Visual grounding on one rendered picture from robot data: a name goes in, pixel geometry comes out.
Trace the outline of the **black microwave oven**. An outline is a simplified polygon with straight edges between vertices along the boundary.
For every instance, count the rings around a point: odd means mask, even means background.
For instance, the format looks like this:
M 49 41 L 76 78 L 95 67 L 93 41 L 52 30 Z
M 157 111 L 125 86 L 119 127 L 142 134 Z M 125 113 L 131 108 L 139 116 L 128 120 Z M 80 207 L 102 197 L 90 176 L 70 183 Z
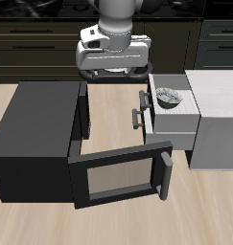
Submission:
M 168 195 L 169 142 L 83 155 L 90 118 L 84 81 L 22 81 L 0 122 L 0 199 L 86 208 Z

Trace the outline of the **dark kitchen cupboards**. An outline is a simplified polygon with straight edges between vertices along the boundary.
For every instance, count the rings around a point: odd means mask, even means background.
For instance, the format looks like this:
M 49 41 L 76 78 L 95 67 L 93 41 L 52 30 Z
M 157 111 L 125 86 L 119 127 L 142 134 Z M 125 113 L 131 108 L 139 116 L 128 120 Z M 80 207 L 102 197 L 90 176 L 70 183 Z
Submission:
M 0 0 L 0 83 L 84 79 L 77 44 L 99 19 L 87 0 Z M 180 73 L 195 62 L 205 20 L 233 20 L 233 0 L 164 0 L 153 14 L 135 12 L 132 32 L 151 38 L 153 72 Z

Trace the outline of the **grey patterned bowl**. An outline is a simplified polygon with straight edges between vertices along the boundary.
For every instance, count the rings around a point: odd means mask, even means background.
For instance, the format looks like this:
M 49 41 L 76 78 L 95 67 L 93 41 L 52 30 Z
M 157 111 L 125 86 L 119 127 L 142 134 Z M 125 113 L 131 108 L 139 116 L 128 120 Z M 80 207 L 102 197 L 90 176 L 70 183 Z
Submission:
M 156 98 L 159 106 L 164 109 L 172 109 L 177 107 L 183 98 L 176 90 L 160 87 L 155 90 Z

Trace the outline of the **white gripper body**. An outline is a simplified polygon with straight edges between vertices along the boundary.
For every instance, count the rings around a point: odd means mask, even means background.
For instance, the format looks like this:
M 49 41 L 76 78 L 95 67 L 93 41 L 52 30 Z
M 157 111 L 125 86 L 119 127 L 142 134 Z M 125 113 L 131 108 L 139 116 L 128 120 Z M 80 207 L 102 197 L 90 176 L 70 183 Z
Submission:
M 107 49 L 85 49 L 80 41 L 76 51 L 76 65 L 80 70 L 144 67 L 149 61 L 151 39 L 133 35 L 129 46 L 122 52 Z

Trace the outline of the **grey white cabinet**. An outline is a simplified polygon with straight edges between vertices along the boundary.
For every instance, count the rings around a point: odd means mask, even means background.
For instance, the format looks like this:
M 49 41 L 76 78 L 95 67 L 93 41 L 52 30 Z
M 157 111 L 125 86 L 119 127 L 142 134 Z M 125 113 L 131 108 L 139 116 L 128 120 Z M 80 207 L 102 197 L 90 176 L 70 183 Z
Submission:
M 200 120 L 190 170 L 233 170 L 233 70 L 187 70 Z

